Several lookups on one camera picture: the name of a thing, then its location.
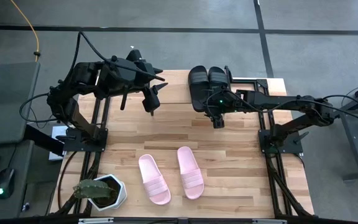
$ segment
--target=pink slipper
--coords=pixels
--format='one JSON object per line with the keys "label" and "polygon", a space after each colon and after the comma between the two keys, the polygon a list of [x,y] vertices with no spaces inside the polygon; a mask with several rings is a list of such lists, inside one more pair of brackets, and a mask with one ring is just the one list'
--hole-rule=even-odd
{"label": "pink slipper", "polygon": [[204,191],[204,180],[193,152],[187,146],[178,149],[181,182],[188,199],[197,199]]}
{"label": "pink slipper", "polygon": [[165,205],[171,201],[171,192],[153,157],[148,154],[141,156],[139,158],[139,167],[140,173],[142,173],[144,189],[150,200],[157,205]]}

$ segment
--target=robotic arm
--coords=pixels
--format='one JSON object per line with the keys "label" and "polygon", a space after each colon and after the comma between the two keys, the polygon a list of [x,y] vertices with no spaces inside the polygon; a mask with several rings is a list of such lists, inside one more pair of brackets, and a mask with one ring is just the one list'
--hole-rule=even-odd
{"label": "robotic arm", "polygon": [[[64,81],[59,80],[58,86],[50,87],[47,98],[54,117],[66,125],[71,123],[76,128],[70,129],[67,137],[60,140],[65,141],[65,146],[75,144],[72,148],[80,147],[84,151],[99,151],[104,148],[107,130],[89,124],[81,115],[78,103],[73,97],[77,94],[93,93],[97,99],[102,100],[110,96],[122,95],[121,110],[123,110],[127,94],[141,91],[145,97],[143,106],[146,112],[152,113],[160,106],[158,90],[168,84],[163,83],[150,88],[150,81],[153,79],[165,81],[156,76],[161,72],[162,70],[153,68],[147,63],[138,50],[132,50],[126,59],[112,56],[107,62],[76,64]],[[70,147],[65,147],[65,151],[71,151],[68,148]]]}
{"label": "robotic arm", "polygon": [[258,91],[237,90],[236,93],[226,88],[215,88],[205,104],[206,116],[211,118],[214,128],[223,128],[223,113],[261,112],[263,110],[301,111],[300,116],[285,124],[270,127],[270,143],[276,147],[283,146],[288,135],[309,126],[328,126],[334,122],[332,106],[326,100],[312,96],[267,96]]}

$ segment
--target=white hexagonal pot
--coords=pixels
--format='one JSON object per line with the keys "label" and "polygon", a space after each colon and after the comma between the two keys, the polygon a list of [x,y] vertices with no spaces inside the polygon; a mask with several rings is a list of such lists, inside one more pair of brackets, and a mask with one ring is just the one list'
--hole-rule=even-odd
{"label": "white hexagonal pot", "polygon": [[120,190],[118,192],[118,198],[117,198],[116,202],[114,204],[108,205],[106,207],[99,208],[97,203],[95,203],[92,198],[88,198],[88,200],[92,203],[92,205],[96,209],[98,209],[98,211],[103,211],[108,208],[119,208],[121,206],[121,204],[127,198],[127,190],[125,189],[125,184],[122,181],[120,181],[117,177],[115,177],[114,175],[112,175],[112,174],[104,175],[102,177],[96,178],[95,180],[102,180],[105,178],[113,178],[120,185]]}

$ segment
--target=gray floor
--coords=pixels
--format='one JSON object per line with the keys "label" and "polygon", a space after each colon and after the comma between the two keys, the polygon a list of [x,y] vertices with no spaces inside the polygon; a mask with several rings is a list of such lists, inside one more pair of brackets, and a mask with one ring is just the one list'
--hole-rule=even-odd
{"label": "gray floor", "polygon": [[[257,29],[251,0],[17,0],[37,25],[101,27],[192,27]],[[260,0],[266,29],[358,30],[358,0]],[[0,24],[25,24],[9,1],[0,0]],[[35,93],[64,78],[75,49],[74,32],[38,32],[41,71]],[[131,46],[162,69],[203,64],[230,66],[235,77],[266,77],[259,34],[88,32],[103,55],[125,57]],[[291,95],[345,94],[358,86],[358,35],[267,35],[274,76],[284,78]],[[0,30],[0,63],[30,62],[30,31]],[[82,43],[78,61],[98,60]],[[331,102],[339,106],[341,99]],[[39,118],[50,110],[33,103]],[[315,213],[358,221],[358,181],[341,177],[357,171],[340,121],[309,128],[303,140],[306,176]]]}

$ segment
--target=black slide sandal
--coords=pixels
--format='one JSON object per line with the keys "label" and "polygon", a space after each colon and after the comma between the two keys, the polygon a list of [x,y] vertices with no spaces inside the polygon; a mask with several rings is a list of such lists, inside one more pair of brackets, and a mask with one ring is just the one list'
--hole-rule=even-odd
{"label": "black slide sandal", "polygon": [[219,67],[211,67],[208,72],[208,80],[211,85],[211,89],[214,88],[230,88],[229,76],[224,73],[224,71]]}
{"label": "black slide sandal", "polygon": [[204,112],[204,104],[209,95],[209,81],[206,68],[198,65],[192,68],[188,76],[191,104],[197,112]]}

